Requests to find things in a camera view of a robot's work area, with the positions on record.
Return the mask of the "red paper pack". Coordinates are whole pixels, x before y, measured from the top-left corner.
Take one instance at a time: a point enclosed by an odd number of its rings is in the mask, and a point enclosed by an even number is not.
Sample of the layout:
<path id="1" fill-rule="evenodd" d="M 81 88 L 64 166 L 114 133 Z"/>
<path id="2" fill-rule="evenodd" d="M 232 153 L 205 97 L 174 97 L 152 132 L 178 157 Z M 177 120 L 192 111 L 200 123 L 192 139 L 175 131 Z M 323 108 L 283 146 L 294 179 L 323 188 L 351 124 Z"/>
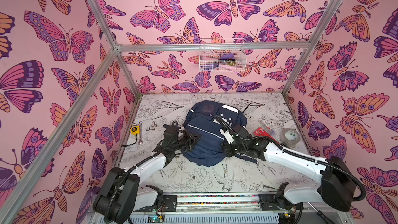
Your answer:
<path id="1" fill-rule="evenodd" d="M 258 127 L 254 130 L 254 136 L 267 136 L 274 138 L 275 132 L 269 127 Z"/>

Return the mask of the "navy blue student backpack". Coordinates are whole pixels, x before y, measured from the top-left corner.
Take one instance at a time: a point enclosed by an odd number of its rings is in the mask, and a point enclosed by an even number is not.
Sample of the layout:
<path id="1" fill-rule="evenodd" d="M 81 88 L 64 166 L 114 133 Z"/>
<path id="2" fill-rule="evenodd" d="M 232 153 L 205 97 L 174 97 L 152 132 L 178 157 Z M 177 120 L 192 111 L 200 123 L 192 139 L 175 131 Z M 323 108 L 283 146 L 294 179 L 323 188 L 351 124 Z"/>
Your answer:
<path id="1" fill-rule="evenodd" d="M 183 126 L 201 138 L 191 151 L 183 152 L 183 156 L 198 166 L 212 167 L 226 158 L 222 149 L 226 139 L 215 116 L 220 116 L 230 127 L 247 125 L 243 112 L 233 106 L 208 100 L 196 103 L 189 110 Z"/>

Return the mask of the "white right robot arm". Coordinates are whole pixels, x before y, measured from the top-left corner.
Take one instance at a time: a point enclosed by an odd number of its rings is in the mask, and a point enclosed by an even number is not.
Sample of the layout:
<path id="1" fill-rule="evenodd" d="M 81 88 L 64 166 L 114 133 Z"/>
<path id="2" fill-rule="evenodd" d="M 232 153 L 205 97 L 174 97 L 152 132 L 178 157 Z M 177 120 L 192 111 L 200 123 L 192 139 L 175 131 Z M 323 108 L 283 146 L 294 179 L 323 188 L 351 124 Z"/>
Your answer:
<path id="1" fill-rule="evenodd" d="M 284 147 L 271 137 L 251 136 L 243 126 L 231 127 L 220 116 L 214 119 L 222 126 L 226 139 L 222 149 L 227 157 L 277 163 L 306 175 L 314 182 L 313 186 L 284 185 L 282 196 L 291 204 L 324 202 L 338 211 L 347 212 L 352 202 L 366 198 L 364 185 L 352 175 L 341 158 L 307 155 Z"/>

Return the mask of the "clear plastic stationery case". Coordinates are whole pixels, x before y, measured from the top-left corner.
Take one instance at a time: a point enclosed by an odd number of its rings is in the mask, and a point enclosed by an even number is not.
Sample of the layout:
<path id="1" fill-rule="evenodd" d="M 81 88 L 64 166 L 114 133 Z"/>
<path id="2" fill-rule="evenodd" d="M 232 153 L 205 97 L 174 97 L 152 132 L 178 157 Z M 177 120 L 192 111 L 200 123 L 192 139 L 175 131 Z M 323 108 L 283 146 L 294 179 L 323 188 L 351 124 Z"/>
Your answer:
<path id="1" fill-rule="evenodd" d="M 270 136 L 275 136 L 276 132 L 274 129 L 270 126 L 270 124 L 264 119 L 261 121 L 262 124 L 264 125 L 265 131 L 270 135 Z"/>

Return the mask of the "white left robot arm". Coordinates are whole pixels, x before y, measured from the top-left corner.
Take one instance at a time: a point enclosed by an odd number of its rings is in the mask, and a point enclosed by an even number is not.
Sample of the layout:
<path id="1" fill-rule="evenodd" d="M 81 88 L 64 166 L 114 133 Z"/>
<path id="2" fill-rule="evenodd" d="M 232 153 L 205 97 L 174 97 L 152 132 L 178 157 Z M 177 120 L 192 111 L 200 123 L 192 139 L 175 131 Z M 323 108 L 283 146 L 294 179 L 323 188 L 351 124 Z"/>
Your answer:
<path id="1" fill-rule="evenodd" d="M 148 208 L 157 212 L 164 206 L 163 191 L 146 185 L 145 180 L 166 167 L 177 151 L 192 151 L 202 135 L 182 130 L 177 121 L 163 127 L 163 139 L 149 157 L 126 169 L 114 167 L 107 175 L 93 203 L 93 210 L 104 216 L 105 223 L 131 223 L 134 211 Z"/>

